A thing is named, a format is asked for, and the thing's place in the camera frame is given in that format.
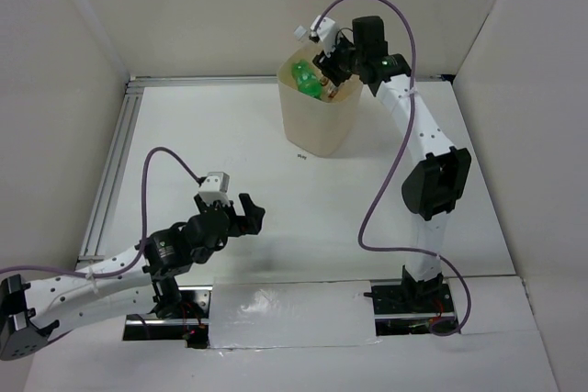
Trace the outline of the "green plastic bottle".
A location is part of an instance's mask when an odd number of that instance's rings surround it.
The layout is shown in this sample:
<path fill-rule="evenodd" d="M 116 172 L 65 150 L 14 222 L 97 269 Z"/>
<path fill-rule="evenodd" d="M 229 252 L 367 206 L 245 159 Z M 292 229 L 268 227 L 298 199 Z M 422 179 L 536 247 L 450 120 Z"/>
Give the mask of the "green plastic bottle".
<path fill-rule="evenodd" d="M 321 81 L 306 60 L 293 62 L 290 66 L 290 72 L 300 93 L 318 100 L 322 98 Z"/>

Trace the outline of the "red cap labelled bottle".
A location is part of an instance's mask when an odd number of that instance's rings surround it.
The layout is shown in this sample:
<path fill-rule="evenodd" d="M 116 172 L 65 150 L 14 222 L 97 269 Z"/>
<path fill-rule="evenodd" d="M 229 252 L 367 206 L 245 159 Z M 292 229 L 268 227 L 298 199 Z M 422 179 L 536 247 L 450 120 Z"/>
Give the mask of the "red cap labelled bottle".
<path fill-rule="evenodd" d="M 332 103 L 339 92 L 339 87 L 335 86 L 331 81 L 329 81 L 326 78 L 321 79 L 321 86 L 321 100 L 326 103 Z"/>

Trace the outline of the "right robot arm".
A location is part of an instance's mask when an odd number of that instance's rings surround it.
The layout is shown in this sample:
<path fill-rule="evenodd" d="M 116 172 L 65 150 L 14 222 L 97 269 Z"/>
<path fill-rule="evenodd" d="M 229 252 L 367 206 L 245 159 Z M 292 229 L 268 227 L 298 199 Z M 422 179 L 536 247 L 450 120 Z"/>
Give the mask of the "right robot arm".
<path fill-rule="evenodd" d="M 411 84 L 409 63 L 400 54 L 388 53 L 383 20 L 356 18 L 352 32 L 347 39 L 333 20 L 317 17 L 311 40 L 320 42 L 323 50 L 312 62 L 336 86 L 358 76 L 408 137 L 405 150 L 413 168 L 401 185 L 401 196 L 413 215 L 416 241 L 402 268 L 401 301 L 409 310 L 420 311 L 442 285 L 439 254 L 449 214 L 464 192 L 471 155 L 457 148 L 437 124 Z"/>

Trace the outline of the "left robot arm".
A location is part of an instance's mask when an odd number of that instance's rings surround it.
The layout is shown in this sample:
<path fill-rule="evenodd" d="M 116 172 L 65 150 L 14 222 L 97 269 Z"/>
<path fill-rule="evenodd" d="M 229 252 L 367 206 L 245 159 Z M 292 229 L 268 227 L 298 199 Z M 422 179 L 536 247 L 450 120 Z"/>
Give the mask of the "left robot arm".
<path fill-rule="evenodd" d="M 204 264 L 228 239 L 257 235 L 266 214 L 247 194 L 243 213 L 232 203 L 195 198 L 197 215 L 151 234 L 110 259 L 81 270 L 29 281 L 10 271 L 1 283 L 1 358 L 13 361 L 49 346 L 72 330 L 127 315 L 174 316 L 182 297 L 176 278 Z"/>

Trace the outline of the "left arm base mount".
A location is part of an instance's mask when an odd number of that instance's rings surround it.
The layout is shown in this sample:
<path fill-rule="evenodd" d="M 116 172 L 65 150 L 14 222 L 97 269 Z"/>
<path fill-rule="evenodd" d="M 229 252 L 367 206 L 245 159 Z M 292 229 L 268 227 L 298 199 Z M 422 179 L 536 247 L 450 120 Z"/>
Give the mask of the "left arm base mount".
<path fill-rule="evenodd" d="M 209 348 L 212 286 L 180 286 L 181 300 L 159 317 L 155 312 L 125 319 L 124 342 L 182 342 L 187 348 Z"/>

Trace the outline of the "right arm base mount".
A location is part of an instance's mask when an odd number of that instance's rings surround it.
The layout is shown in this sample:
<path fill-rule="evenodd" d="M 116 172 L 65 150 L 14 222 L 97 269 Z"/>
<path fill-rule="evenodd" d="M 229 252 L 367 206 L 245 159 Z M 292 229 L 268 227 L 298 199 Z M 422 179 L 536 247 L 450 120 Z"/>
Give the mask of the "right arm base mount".
<path fill-rule="evenodd" d="M 400 281 L 372 283 L 363 297 L 373 307 L 378 336 L 445 335 L 458 328 L 449 285 L 439 273 L 417 282 L 403 268 Z"/>

